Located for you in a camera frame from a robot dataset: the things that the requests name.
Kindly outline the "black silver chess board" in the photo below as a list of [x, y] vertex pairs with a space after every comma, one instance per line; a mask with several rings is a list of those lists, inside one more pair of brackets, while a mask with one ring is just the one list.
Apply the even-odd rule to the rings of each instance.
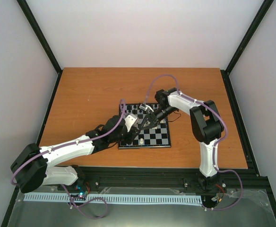
[[[141, 124], [143, 118], [147, 114], [139, 109], [139, 103], [126, 104], [126, 115], [134, 114], [138, 117], [138, 124]], [[143, 138], [144, 143], [140, 144], [139, 140]], [[151, 129], [142, 130], [133, 142], [127, 145], [124, 141], [118, 144], [118, 149], [134, 149], [134, 148], [170, 148], [171, 137], [169, 131], [168, 117], [161, 120], [160, 123]]]

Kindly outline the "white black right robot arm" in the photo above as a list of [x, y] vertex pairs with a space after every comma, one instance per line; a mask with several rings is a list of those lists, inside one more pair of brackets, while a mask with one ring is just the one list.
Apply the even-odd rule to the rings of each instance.
[[140, 130], [154, 128], [173, 111], [181, 110], [190, 116], [192, 132], [200, 145], [200, 167], [198, 184], [203, 191], [218, 181], [218, 141], [224, 131], [224, 124], [212, 100], [206, 102], [191, 98], [176, 88], [159, 90], [155, 100], [159, 109], [148, 113], [138, 125]]

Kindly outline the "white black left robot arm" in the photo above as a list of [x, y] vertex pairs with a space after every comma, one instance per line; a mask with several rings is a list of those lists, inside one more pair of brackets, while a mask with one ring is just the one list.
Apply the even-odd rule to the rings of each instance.
[[136, 130], [137, 123], [138, 117], [133, 114], [125, 117], [115, 115], [104, 126], [74, 140], [43, 147], [31, 143], [12, 163], [10, 182], [18, 186], [22, 193], [32, 192], [41, 186], [58, 184], [81, 190], [85, 185], [85, 178], [79, 167], [61, 167], [60, 164], [105, 150], [112, 143], [128, 140]]

